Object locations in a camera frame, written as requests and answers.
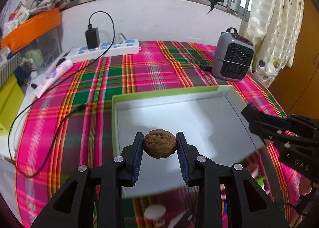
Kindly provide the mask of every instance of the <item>yellow box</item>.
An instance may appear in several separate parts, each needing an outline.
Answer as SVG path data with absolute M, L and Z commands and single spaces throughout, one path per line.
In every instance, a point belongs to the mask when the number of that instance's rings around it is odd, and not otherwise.
M 0 89 L 0 136 L 9 133 L 23 98 L 24 94 L 12 73 Z

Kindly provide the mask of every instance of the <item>heart pattern curtain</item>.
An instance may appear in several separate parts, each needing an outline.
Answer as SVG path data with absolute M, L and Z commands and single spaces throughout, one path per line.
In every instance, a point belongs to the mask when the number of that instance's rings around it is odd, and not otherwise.
M 304 0 L 252 0 L 245 37 L 256 48 L 251 70 L 266 87 L 292 67 L 303 7 Z

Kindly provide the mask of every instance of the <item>black charger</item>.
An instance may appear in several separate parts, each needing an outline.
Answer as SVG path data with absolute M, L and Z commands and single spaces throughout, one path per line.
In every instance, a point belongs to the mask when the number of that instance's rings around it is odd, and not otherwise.
M 92 28 L 92 25 L 89 23 L 87 25 L 88 30 L 85 31 L 85 38 L 87 39 L 87 49 L 95 49 L 100 45 L 98 28 Z

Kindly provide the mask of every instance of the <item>white tube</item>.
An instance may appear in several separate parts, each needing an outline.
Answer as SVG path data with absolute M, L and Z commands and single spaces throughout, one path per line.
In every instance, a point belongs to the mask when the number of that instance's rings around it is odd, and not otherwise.
M 73 63 L 70 59 L 67 59 L 63 63 L 61 63 L 49 75 L 47 75 L 47 77 L 41 82 L 41 84 L 34 90 L 35 95 L 40 98 L 48 88 L 50 88 L 72 67 Z

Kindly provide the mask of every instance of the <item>walnut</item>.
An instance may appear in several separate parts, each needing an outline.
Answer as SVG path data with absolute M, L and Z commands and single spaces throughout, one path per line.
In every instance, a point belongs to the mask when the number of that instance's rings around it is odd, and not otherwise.
M 176 138 L 168 131 L 155 129 L 144 137 L 143 149 L 152 158 L 167 158 L 177 149 Z

